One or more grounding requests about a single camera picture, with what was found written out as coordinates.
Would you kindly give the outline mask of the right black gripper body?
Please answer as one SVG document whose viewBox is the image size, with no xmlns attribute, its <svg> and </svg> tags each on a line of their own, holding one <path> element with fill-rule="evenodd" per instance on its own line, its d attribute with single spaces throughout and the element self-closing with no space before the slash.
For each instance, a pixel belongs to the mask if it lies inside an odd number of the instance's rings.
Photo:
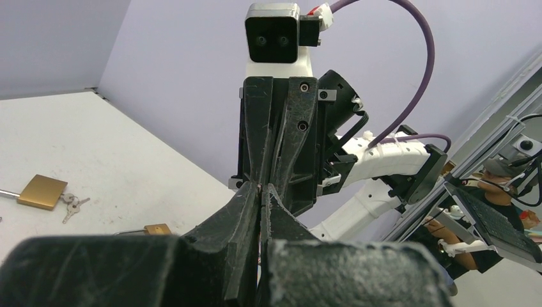
<svg viewBox="0 0 542 307">
<path fill-rule="evenodd" d="M 288 87 L 288 79 L 274 78 L 272 113 L 272 147 L 270 149 L 270 173 L 272 156 L 278 134 L 281 107 Z M 306 141 L 293 167 L 293 173 L 286 191 L 277 191 L 284 206 L 294 215 L 310 209 L 319 196 L 334 194 L 344 186 L 357 157 L 343 149 L 343 146 L 360 130 L 354 125 L 344 136 L 337 136 L 337 130 L 351 117 L 360 115 L 357 93 L 340 76 L 317 78 L 318 91 L 316 108 Z M 239 189 L 246 181 L 243 174 L 244 161 L 244 107 L 243 90 L 240 89 L 240 128 L 238 144 L 238 167 L 228 186 Z"/>
</svg>

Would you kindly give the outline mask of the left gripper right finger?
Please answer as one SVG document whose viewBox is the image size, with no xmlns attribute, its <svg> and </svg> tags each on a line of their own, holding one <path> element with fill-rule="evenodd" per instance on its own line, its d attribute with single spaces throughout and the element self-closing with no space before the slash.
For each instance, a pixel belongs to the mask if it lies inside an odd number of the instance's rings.
<svg viewBox="0 0 542 307">
<path fill-rule="evenodd" d="M 451 306 L 436 260 L 416 243 L 324 242 L 262 190 L 261 306 Z"/>
</svg>

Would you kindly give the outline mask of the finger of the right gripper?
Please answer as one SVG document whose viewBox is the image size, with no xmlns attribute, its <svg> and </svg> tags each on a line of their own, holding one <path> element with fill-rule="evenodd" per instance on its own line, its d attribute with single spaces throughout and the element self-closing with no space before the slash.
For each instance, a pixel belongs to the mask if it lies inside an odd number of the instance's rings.
<svg viewBox="0 0 542 307">
<path fill-rule="evenodd" d="M 311 127 L 317 91 L 318 80 L 315 77 L 288 79 L 270 173 L 270 183 L 277 191 L 287 190 L 295 161 Z"/>
<path fill-rule="evenodd" d="M 269 180 L 273 85 L 273 77 L 248 77 L 244 81 L 243 174 L 260 187 Z"/>
</svg>

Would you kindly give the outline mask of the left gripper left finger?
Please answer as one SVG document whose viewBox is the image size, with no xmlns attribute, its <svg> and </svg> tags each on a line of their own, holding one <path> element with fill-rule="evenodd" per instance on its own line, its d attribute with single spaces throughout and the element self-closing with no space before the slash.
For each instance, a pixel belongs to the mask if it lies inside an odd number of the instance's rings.
<svg viewBox="0 0 542 307">
<path fill-rule="evenodd" d="M 1 267 L 2 306 L 254 306 L 259 186 L 182 236 L 35 237 Z"/>
</svg>

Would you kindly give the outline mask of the long-shackle brass padlock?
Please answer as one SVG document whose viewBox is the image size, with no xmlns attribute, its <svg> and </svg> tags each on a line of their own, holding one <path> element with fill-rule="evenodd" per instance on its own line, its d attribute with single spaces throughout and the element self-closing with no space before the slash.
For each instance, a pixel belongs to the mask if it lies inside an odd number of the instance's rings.
<svg viewBox="0 0 542 307">
<path fill-rule="evenodd" d="M 137 230 L 125 230 L 114 235 L 171 235 L 172 231 L 167 224 L 149 224 Z"/>
</svg>

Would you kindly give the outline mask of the silver keys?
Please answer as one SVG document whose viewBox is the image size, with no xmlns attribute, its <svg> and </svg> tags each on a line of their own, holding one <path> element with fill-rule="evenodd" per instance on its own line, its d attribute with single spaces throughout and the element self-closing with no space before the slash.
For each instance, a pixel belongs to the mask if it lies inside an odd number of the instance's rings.
<svg viewBox="0 0 542 307">
<path fill-rule="evenodd" d="M 66 224 L 73 215 L 80 212 L 81 206 L 87 203 L 90 198 L 85 198 L 81 200 L 74 194 L 65 193 L 61 195 L 60 200 L 66 204 L 66 216 L 62 221 L 63 224 Z"/>
</svg>

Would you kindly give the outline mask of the large brass padlock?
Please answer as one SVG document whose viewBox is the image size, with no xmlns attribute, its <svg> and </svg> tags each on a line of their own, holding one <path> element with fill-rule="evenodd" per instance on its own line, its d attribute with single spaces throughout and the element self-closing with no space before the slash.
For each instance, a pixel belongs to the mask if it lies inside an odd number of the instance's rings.
<svg viewBox="0 0 542 307">
<path fill-rule="evenodd" d="M 35 175 L 22 192 L 1 189 L 1 196 L 16 199 L 20 205 L 51 211 L 54 210 L 67 185 L 67 182 L 59 179 Z"/>
</svg>

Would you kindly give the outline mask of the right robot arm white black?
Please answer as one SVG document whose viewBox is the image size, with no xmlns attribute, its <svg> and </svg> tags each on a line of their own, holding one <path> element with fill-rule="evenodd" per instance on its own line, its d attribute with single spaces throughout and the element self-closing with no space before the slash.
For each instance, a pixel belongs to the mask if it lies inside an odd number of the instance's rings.
<svg viewBox="0 0 542 307">
<path fill-rule="evenodd" d="M 384 213 L 422 200 L 447 158 L 403 125 L 373 143 L 357 92 L 337 72 L 322 77 L 248 77 L 240 88 L 236 189 L 257 182 L 299 216 L 320 196 L 364 187 L 313 227 L 321 240 L 348 240 Z"/>
</svg>

